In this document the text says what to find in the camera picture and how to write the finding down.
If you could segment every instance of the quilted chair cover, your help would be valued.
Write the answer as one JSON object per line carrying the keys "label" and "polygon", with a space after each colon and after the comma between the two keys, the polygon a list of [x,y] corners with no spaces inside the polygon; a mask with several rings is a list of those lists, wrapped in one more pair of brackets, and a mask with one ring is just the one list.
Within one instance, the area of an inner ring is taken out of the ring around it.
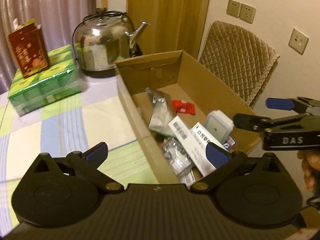
{"label": "quilted chair cover", "polygon": [[279,58],[252,32],[215,21],[209,28],[200,63],[253,108]]}

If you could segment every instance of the wall socket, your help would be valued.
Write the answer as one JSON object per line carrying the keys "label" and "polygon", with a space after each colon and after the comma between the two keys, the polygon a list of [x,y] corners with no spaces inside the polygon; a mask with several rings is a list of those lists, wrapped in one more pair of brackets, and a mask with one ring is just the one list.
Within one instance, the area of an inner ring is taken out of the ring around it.
{"label": "wall socket", "polygon": [[252,23],[254,16],[256,14],[256,9],[246,4],[241,5],[239,18],[246,22]]}
{"label": "wall socket", "polygon": [[241,3],[239,2],[229,0],[228,7],[227,7],[227,14],[238,18],[239,12],[240,12],[240,5]]}
{"label": "wall socket", "polygon": [[289,40],[289,46],[302,55],[306,49],[308,41],[309,38],[306,35],[303,35],[298,30],[293,29]]}

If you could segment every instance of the plaid tablecloth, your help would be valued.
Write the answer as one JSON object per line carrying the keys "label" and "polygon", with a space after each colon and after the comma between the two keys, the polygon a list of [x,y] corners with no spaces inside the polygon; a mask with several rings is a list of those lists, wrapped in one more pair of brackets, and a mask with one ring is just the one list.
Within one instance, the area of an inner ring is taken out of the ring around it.
{"label": "plaid tablecloth", "polygon": [[116,78],[86,78],[84,92],[19,117],[0,95],[0,236],[18,221],[11,197],[36,156],[86,151],[106,142],[108,159],[98,168],[125,187],[158,183],[143,154],[117,94]]}

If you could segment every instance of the open cardboard box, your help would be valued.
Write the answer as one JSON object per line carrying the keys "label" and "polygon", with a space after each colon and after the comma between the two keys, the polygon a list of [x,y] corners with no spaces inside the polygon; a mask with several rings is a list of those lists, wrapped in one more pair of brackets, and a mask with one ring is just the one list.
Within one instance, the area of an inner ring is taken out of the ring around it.
{"label": "open cardboard box", "polygon": [[[178,183],[178,180],[157,146],[156,140],[161,144],[163,138],[152,137],[147,128],[153,107],[145,92],[146,87],[166,92],[172,100],[193,102],[195,115],[178,114],[189,128],[196,122],[205,124],[207,114],[213,110],[221,110],[230,118],[236,113],[254,114],[236,93],[184,51],[134,57],[118,61],[116,65],[121,75],[117,76],[119,98],[161,184]],[[231,136],[236,141],[232,150],[244,153],[249,153],[260,140],[257,133],[237,128],[233,129]]]}

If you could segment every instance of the purple curtain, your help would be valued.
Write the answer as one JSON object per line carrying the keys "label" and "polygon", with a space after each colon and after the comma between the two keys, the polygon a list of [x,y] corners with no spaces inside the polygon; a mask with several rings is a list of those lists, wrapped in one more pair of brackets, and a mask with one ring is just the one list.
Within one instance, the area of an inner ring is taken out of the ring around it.
{"label": "purple curtain", "polygon": [[73,30],[94,12],[95,4],[95,0],[0,0],[0,94],[9,89],[17,69],[8,45],[15,18],[19,24],[35,18],[50,51],[71,43]]}

